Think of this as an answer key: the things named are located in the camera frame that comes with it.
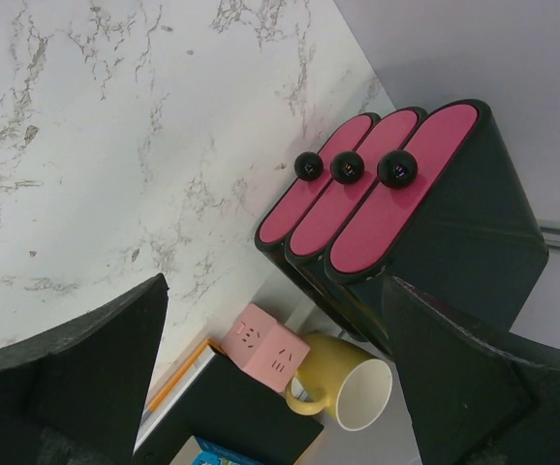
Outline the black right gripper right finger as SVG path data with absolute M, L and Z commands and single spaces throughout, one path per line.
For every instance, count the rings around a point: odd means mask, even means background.
M 383 317 L 424 464 L 560 464 L 560 349 L 391 276 Z

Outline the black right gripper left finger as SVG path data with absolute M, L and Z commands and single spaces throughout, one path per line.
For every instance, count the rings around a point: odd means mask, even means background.
M 161 341 L 157 274 L 0 348 L 0 464 L 130 464 Z

